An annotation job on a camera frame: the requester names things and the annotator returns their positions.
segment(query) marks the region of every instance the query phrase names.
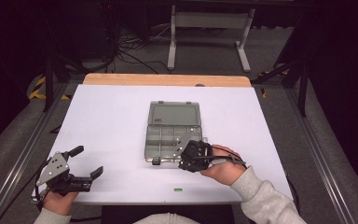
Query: table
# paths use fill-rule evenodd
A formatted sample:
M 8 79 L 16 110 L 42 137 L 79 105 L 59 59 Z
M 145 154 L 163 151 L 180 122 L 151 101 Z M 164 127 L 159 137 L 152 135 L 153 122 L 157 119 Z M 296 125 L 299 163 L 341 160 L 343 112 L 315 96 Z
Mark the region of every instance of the table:
M 238 151 L 248 165 L 255 166 L 260 178 L 270 180 L 277 190 L 292 198 L 249 79 L 185 77 L 86 76 L 84 84 L 77 87 L 51 150 L 52 154 L 84 146 L 84 152 L 68 161 L 70 173 L 77 176 L 88 176 L 97 167 L 104 167 L 91 192 L 80 193 L 76 202 L 102 205 L 241 202 L 235 191 L 211 178 L 183 171 L 172 163 L 153 166 L 145 161 L 148 110 L 150 102 L 156 100 L 200 103 L 203 136 L 212 144 Z M 217 86 L 219 80 L 223 80 L 224 87 Z M 213 87 L 192 87 L 200 82 Z
M 250 9 L 248 13 L 177 12 L 176 7 L 172 6 L 171 44 L 168 53 L 168 69 L 173 70 L 175 65 L 176 27 L 208 27 L 242 29 L 241 41 L 236 41 L 235 46 L 240 56 L 243 71 L 249 73 L 251 67 L 243 48 L 251 28 L 254 14 L 254 9 Z

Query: black curtain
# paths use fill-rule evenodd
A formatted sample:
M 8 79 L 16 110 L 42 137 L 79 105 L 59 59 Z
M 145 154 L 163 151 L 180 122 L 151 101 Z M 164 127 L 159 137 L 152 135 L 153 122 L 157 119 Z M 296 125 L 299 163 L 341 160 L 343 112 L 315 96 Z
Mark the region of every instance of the black curtain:
M 0 134 L 29 103 L 27 88 L 42 67 L 43 47 L 22 1 L 0 1 Z
M 310 64 L 318 100 L 358 174 L 358 1 L 338 1 Z

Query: metal stand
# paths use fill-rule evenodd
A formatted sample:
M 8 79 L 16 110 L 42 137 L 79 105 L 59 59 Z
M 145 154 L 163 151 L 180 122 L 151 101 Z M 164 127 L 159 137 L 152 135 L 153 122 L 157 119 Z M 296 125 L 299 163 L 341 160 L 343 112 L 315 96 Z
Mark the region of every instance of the metal stand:
M 250 72 L 251 67 L 243 47 L 245 46 L 254 14 L 254 9 L 250 9 L 247 14 L 176 12 L 175 6 L 172 6 L 171 44 L 170 52 L 168 54 L 168 68 L 173 70 L 175 67 L 176 27 L 209 27 L 243 30 L 242 39 L 241 41 L 236 42 L 236 48 L 240 56 L 243 71 Z

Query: white table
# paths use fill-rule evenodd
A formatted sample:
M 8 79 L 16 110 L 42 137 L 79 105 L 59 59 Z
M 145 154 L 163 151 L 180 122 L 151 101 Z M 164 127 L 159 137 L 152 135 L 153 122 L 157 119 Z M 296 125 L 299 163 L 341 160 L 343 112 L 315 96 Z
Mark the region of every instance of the white table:
M 255 90 L 244 87 L 79 85 L 51 150 L 84 146 L 69 159 L 70 173 L 89 176 L 103 166 L 87 204 L 237 203 L 240 196 L 213 179 L 144 158 L 151 101 L 198 102 L 203 136 L 238 151 L 261 179 L 292 198 Z

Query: gray carpet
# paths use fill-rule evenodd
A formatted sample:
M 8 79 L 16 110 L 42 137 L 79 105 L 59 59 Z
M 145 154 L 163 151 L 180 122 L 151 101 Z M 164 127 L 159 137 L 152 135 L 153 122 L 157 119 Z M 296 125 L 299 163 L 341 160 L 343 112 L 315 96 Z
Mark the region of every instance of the gray carpet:
M 213 35 L 208 32 L 210 33 L 210 31 L 205 30 L 190 29 L 178 33 L 176 64 L 172 71 L 173 74 L 247 76 L 253 79 L 260 72 L 272 69 L 272 65 L 292 30 L 282 28 L 251 30 L 245 45 L 245 52 L 252 68 L 252 72 L 249 74 L 242 72 L 239 57 L 234 49 L 234 42 L 241 34 L 231 30 L 225 30 L 219 35 L 216 31 L 213 31 Z M 169 37 L 169 34 L 164 34 L 161 37 Z M 169 41 L 163 38 L 142 49 L 130 50 L 128 53 L 143 62 L 166 63 L 168 49 Z M 135 62 L 124 54 L 123 57 L 124 60 Z M 99 63 L 101 62 L 87 61 L 85 65 L 93 66 Z M 169 73 L 162 63 L 148 63 L 148 65 L 161 74 Z M 153 73 L 141 63 L 125 63 L 121 60 L 115 60 L 115 63 L 111 64 L 107 70 L 115 73 Z M 289 173 L 289 177 L 298 192 L 301 216 L 308 223 L 341 223 L 337 210 L 326 190 L 324 180 L 310 153 L 309 141 L 296 119 L 296 110 L 290 105 L 287 90 L 277 85 L 279 79 L 279 77 L 276 77 L 268 85 L 255 86 L 255 91 L 282 160 L 282 165 Z M 81 77 L 71 79 L 65 93 L 73 94 L 78 83 L 81 83 Z M 267 97 L 261 95 L 260 89 L 262 87 L 266 90 Z M 62 124 L 69 104 L 70 100 L 59 100 L 54 107 L 40 138 L 34 143 L 35 148 L 33 148 L 34 153 L 31 159 L 29 159 L 23 173 L 19 174 L 21 178 L 18 180 L 14 193 L 24 185 L 25 181 L 48 155 L 57 136 L 48 132 Z M 31 100 L 31 103 L 24 108 L 0 136 L 0 189 L 22 150 L 27 146 L 29 137 L 43 115 L 43 108 L 44 100 Z M 311 85 L 308 91 L 306 109 L 310 127 L 323 150 L 326 161 L 350 209 L 354 223 L 358 223 L 358 178 L 331 131 Z M 34 222 L 38 211 L 29 200 L 32 188 L 31 184 L 28 185 L 7 211 L 1 223 Z M 233 204 L 233 210 L 236 223 L 248 223 L 238 204 Z M 101 211 L 101 206 L 75 204 L 73 207 L 73 215 L 77 218 L 100 216 Z

